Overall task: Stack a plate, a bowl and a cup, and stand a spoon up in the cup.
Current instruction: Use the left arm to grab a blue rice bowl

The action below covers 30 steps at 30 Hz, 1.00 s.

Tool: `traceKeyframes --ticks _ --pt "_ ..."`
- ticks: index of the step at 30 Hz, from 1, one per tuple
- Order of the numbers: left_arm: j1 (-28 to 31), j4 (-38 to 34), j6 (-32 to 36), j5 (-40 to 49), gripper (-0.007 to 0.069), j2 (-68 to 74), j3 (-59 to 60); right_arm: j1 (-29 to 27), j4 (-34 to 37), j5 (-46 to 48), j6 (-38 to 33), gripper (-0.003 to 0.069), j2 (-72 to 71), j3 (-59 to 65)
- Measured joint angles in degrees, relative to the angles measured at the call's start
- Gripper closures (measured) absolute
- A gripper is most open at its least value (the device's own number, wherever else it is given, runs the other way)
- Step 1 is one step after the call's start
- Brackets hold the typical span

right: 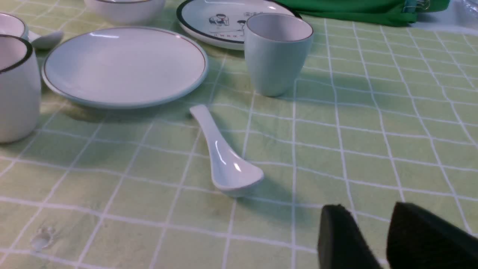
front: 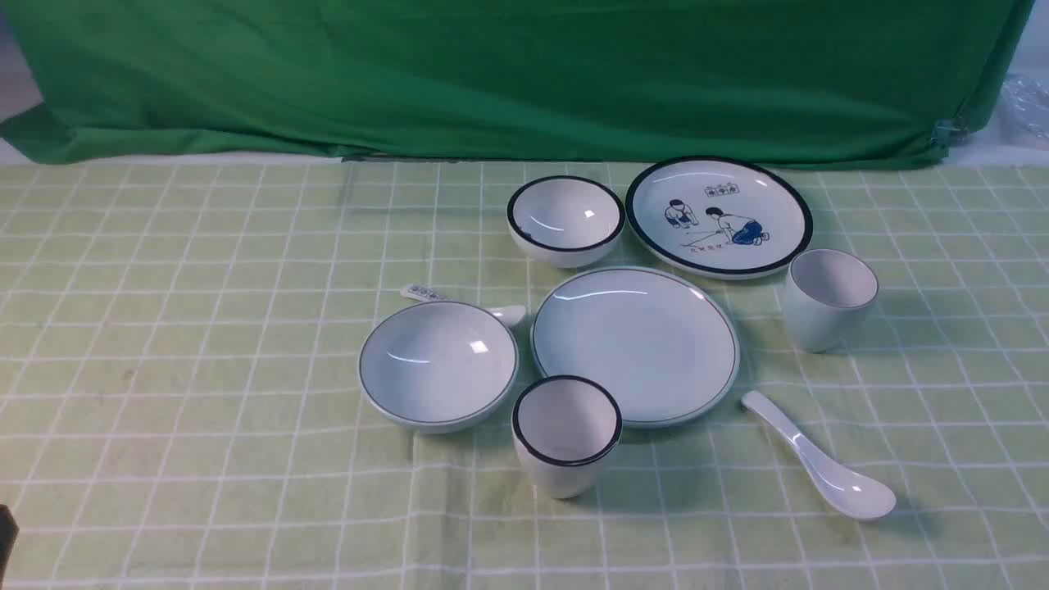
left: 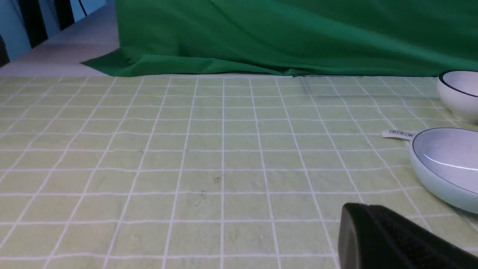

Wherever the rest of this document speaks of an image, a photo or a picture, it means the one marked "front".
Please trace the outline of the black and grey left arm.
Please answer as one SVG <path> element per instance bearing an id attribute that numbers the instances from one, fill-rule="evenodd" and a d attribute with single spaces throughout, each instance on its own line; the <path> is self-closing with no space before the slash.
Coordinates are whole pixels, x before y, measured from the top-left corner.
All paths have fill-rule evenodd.
<path id="1" fill-rule="evenodd" d="M 16 538 L 18 538 L 20 531 L 19 525 L 16 523 L 14 515 L 10 512 L 10 507 L 7 505 L 0 505 L 0 582 L 3 586 L 3 580 L 5 576 L 5 571 L 7 571 L 8 561 L 10 561 L 10 554 L 14 551 L 14 546 L 16 544 Z"/>

